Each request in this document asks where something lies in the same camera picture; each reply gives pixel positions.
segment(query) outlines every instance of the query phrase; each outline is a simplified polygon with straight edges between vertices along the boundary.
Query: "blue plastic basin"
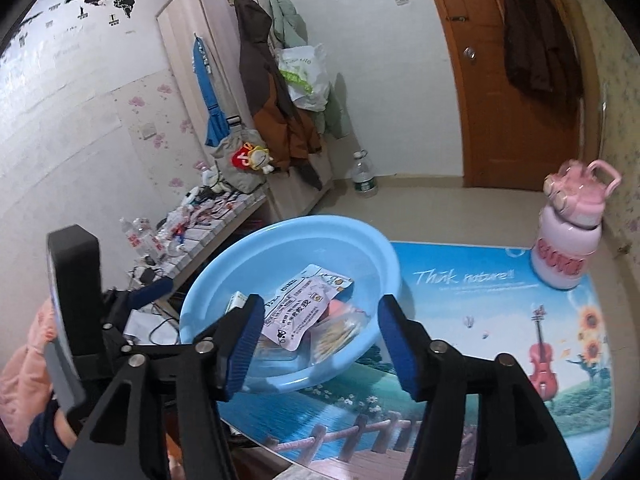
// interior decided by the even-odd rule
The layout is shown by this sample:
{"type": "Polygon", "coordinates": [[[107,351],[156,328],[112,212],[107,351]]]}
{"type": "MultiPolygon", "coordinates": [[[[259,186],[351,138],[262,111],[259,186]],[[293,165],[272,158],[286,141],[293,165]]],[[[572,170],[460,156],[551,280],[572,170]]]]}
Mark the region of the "blue plastic basin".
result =
{"type": "Polygon", "coordinates": [[[309,264],[354,279],[344,293],[369,315],[368,325],[343,349],[314,366],[307,366],[308,349],[303,344],[295,360],[254,359],[243,391],[292,392],[340,374],[380,336],[380,297],[398,297],[401,288],[398,256],[389,240],[370,225],[342,216],[294,218],[265,227],[229,247],[191,286],[180,314],[181,341],[191,342],[221,317],[236,290],[267,299],[309,264]]]}

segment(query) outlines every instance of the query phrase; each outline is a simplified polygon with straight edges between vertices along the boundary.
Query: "red violin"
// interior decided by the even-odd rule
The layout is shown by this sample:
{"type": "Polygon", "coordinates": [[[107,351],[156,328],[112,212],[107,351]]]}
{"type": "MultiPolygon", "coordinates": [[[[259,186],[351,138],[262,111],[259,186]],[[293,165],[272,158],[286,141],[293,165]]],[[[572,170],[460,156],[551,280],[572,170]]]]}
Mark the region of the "red violin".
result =
{"type": "Polygon", "coordinates": [[[533,387],[536,389],[542,400],[551,400],[558,393],[558,378],[551,371],[551,361],[553,360],[553,349],[549,343],[542,340],[542,328],[540,322],[545,319],[545,307],[533,311],[531,318],[536,322],[536,331],[538,332],[538,342],[531,345],[529,349],[529,357],[533,364],[533,375],[529,376],[533,387]]]}

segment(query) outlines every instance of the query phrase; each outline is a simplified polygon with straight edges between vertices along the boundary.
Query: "wardrobe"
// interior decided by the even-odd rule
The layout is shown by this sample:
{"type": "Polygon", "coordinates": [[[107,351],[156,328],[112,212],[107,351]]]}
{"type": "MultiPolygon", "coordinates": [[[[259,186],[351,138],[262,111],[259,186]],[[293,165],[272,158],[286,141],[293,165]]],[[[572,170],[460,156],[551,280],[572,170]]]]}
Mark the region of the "wardrobe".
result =
{"type": "MultiPolygon", "coordinates": [[[[269,0],[254,1],[271,15],[269,0]]],[[[209,51],[210,78],[227,119],[239,116],[245,126],[253,128],[238,69],[240,38],[234,0],[169,0],[157,18],[178,88],[202,145],[206,140],[209,112],[193,72],[195,36],[202,38],[209,51]]],[[[280,46],[273,33],[270,40],[272,47],[280,46]]],[[[331,188],[332,172],[325,143],[321,153],[310,155],[310,161],[322,182],[320,191],[303,182],[295,171],[267,177],[268,197],[276,219],[309,213],[331,188]]]]}

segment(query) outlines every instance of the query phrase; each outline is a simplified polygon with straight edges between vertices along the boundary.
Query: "bottle handle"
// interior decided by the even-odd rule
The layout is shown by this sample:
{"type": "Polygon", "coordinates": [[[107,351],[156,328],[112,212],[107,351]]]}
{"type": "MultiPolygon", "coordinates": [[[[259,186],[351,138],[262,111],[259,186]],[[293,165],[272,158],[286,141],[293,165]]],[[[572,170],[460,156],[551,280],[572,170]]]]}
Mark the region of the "bottle handle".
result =
{"type": "Polygon", "coordinates": [[[612,165],[610,165],[608,162],[605,162],[604,160],[594,160],[590,165],[587,166],[587,170],[589,170],[591,174],[593,174],[593,170],[596,168],[600,168],[606,173],[609,173],[609,176],[613,178],[604,192],[605,198],[608,198],[611,193],[613,193],[613,190],[619,186],[620,182],[622,182],[622,177],[612,165]]]}

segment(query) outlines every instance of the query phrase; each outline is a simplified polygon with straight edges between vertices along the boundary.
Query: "brown jacket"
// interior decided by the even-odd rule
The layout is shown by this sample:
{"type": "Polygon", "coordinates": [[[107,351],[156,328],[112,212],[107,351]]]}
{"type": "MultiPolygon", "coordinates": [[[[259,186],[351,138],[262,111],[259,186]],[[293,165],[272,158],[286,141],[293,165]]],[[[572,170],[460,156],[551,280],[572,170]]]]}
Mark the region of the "brown jacket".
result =
{"type": "Polygon", "coordinates": [[[551,0],[504,0],[504,65],[516,88],[575,112],[582,73],[551,0]]]}
{"type": "Polygon", "coordinates": [[[287,83],[268,45],[271,18],[253,0],[235,0],[240,32],[240,76],[255,128],[283,171],[290,166],[317,189],[322,183],[309,163],[309,153],[319,152],[320,138],[313,121],[293,104],[287,83]]]}

